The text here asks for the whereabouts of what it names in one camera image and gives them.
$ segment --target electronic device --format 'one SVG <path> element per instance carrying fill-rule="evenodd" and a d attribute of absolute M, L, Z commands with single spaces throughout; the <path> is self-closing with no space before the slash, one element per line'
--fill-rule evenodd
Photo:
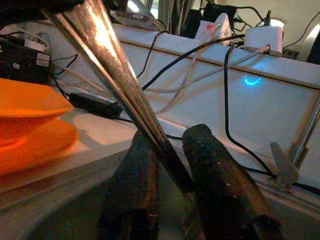
<path fill-rule="evenodd" d="M 184 22 L 184 25 L 181 28 L 180 36 L 194 39 L 197 34 L 202 18 L 203 17 L 199 10 L 190 9 Z"/>
<path fill-rule="evenodd" d="M 234 29 L 234 18 L 237 12 L 235 6 L 207 4 L 203 12 L 203 20 L 214 23 L 222 13 L 228 15 L 231 29 Z"/>
<path fill-rule="evenodd" d="M 245 31 L 243 49 L 256 51 L 270 45 L 270 55 L 282 55 L 282 28 L 279 26 L 251 27 Z"/>
<path fill-rule="evenodd" d="M 221 13 L 215 22 L 201 20 L 200 26 L 198 28 L 198 31 L 196 32 L 194 39 L 201 41 L 206 40 L 207 42 L 209 42 L 213 39 L 221 39 L 230 36 L 231 29 L 228 15 L 226 13 Z M 221 42 L 221 44 L 228 45 L 229 41 L 223 41 Z"/>
<path fill-rule="evenodd" d="M 24 45 L 22 38 L 0 37 L 0 78 L 47 84 L 50 55 Z"/>
<path fill-rule="evenodd" d="M 314 44 L 311 48 L 309 56 L 306 60 L 307 63 L 320 65 L 320 33 L 315 38 Z"/>
<path fill-rule="evenodd" d="M 150 16 L 115 10 L 110 10 L 110 15 L 121 24 L 129 27 L 147 29 L 157 32 L 166 30 L 162 22 Z"/>

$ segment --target white plug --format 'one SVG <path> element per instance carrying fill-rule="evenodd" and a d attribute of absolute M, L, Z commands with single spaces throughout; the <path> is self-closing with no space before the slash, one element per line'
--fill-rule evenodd
<path fill-rule="evenodd" d="M 279 26 L 251 27 L 245 31 L 243 49 L 255 51 L 270 45 L 270 55 L 282 55 L 282 28 Z"/>
<path fill-rule="evenodd" d="M 221 13 L 215 22 L 201 20 L 194 39 L 208 42 L 229 36 L 231 36 L 231 30 L 228 15 Z M 221 42 L 223 45 L 227 45 L 228 43 L 229 41 Z"/>

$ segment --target white cable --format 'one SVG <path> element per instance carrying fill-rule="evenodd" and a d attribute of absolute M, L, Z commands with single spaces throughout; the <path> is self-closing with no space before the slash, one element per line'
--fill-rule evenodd
<path fill-rule="evenodd" d="M 212 38 L 213 38 L 213 35 L 216 34 L 218 28 L 219 28 L 221 25 L 222 25 L 222 23 L 217 24 L 217 25 L 212 29 L 212 31 L 208 32 L 208 33 L 204 36 L 204 38 L 202 39 L 201 44 L 203 44 L 204 42 L 206 42 L 209 37 L 212 39 Z M 185 83 L 188 81 L 189 77 L 191 76 L 192 71 L 193 71 L 193 69 L 194 69 L 194 66 L 196 65 L 196 60 L 197 60 L 197 57 L 198 57 L 199 52 L 201 52 L 201 50 L 195 52 L 195 54 L 194 54 L 194 56 L 193 56 L 193 58 L 192 58 L 192 62 L 191 62 L 191 64 L 190 64 L 188 70 L 186 71 L 186 74 L 185 74 L 185 76 L 184 76 L 184 78 L 183 78 L 180 86 L 185 85 Z M 179 91 L 177 91 L 177 92 L 175 93 L 175 95 L 171 98 L 171 100 L 167 103 L 167 105 L 165 105 L 161 110 L 156 111 L 155 113 L 156 113 L 156 114 L 160 114 L 160 113 L 166 111 L 167 109 L 169 109 L 169 108 L 171 107 L 171 105 L 175 102 L 175 100 L 177 99 L 177 97 L 179 96 L 179 94 L 181 93 L 181 91 L 182 91 L 182 89 L 179 90 Z"/>
<path fill-rule="evenodd" d="M 55 65 L 56 67 L 63 69 L 67 72 L 73 73 L 74 75 L 78 76 L 79 78 L 81 78 L 82 80 L 84 80 L 86 83 L 90 84 L 92 87 L 105 92 L 106 90 L 104 88 L 102 88 L 101 86 L 99 86 L 97 83 L 95 83 L 94 81 L 87 79 L 86 77 L 84 77 L 83 75 L 81 75 L 80 73 L 68 68 L 68 67 L 64 67 L 64 66 L 60 66 L 58 64 L 56 64 L 54 61 L 51 62 L 53 65 Z"/>
<path fill-rule="evenodd" d="M 90 90 L 89 88 L 86 88 L 85 86 L 81 86 L 81 84 L 84 84 L 84 82 L 80 83 L 80 84 L 72 84 L 70 82 L 64 81 L 62 79 L 57 79 L 58 83 L 62 83 L 62 87 L 73 87 L 73 88 L 77 88 L 78 90 L 80 90 L 82 93 L 87 94 L 87 93 L 91 93 L 94 95 L 97 95 L 97 92 L 93 92 L 92 90 Z"/>
<path fill-rule="evenodd" d="M 28 31 L 26 31 L 26 30 L 23 30 L 22 28 L 17 27 L 17 26 L 10 26 L 10 28 L 16 29 L 16 30 L 18 30 L 19 32 L 23 32 L 23 33 L 25 33 L 25 34 L 28 34 L 28 35 L 30 35 L 30 36 L 33 36 L 33 37 L 41 40 L 41 41 L 45 44 L 45 47 L 44 47 L 45 50 L 48 50 L 48 49 L 50 48 L 50 44 L 49 44 L 45 39 L 43 39 L 42 37 L 40 37 L 40 36 L 38 36 L 38 35 L 35 35 L 35 34 L 31 33 L 31 32 L 28 32 Z"/>
<path fill-rule="evenodd" d="M 249 54 L 248 56 L 242 57 L 242 58 L 240 58 L 238 60 L 235 60 L 235 61 L 229 63 L 228 64 L 228 68 L 234 67 L 234 66 L 236 66 L 238 64 L 241 64 L 241 63 L 243 63 L 243 62 L 245 62 L 245 61 L 247 61 L 249 59 L 252 59 L 253 57 L 255 57 L 255 56 L 259 55 L 259 54 L 262 54 L 265 51 L 268 51 L 269 49 L 270 49 L 269 46 L 262 47 L 262 48 L 260 48 L 260 49 L 258 49 L 256 51 L 254 51 L 253 53 Z M 192 81 L 184 84 L 183 86 L 179 86 L 179 87 L 176 87 L 176 88 L 172 88 L 172 89 L 147 88 L 144 91 L 152 92 L 152 93 L 166 93 L 166 94 L 167 93 L 168 94 L 175 93 L 175 92 L 178 92 L 178 91 L 180 91 L 182 89 L 185 89 L 185 88 L 189 87 L 192 84 L 195 84 L 196 82 L 198 82 L 198 81 L 200 81 L 200 80 L 202 80 L 202 79 L 204 79 L 204 78 L 206 78 L 206 77 L 208 77 L 210 75 L 216 74 L 216 73 L 221 72 L 223 70 L 224 70 L 224 66 L 221 66 L 221 67 L 219 67 L 219 68 L 217 68 L 215 70 L 209 71 L 207 73 L 204 73 L 204 74 L 194 78 Z"/>

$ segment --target power adapter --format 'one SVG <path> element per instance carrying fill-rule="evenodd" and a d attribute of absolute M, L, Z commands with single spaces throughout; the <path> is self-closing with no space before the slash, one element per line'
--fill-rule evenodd
<path fill-rule="evenodd" d="M 70 93 L 69 102 L 76 108 L 107 119 L 118 119 L 123 111 L 117 102 L 110 102 L 85 93 Z"/>
<path fill-rule="evenodd" d="M 200 40 L 202 43 L 209 42 L 213 39 L 221 39 L 231 36 L 230 22 L 226 13 L 221 13 L 215 22 L 200 21 L 200 26 L 196 32 L 194 39 Z M 223 41 L 220 44 L 228 45 L 229 41 Z"/>
<path fill-rule="evenodd" d="M 282 28 L 279 26 L 251 27 L 245 31 L 243 49 L 256 51 L 270 45 L 270 55 L 282 55 Z"/>

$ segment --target orange bowl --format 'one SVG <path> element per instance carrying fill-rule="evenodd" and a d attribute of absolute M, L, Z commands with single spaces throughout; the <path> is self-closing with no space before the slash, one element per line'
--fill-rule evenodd
<path fill-rule="evenodd" d="M 0 78 L 0 145 L 22 140 L 73 106 L 51 87 Z"/>

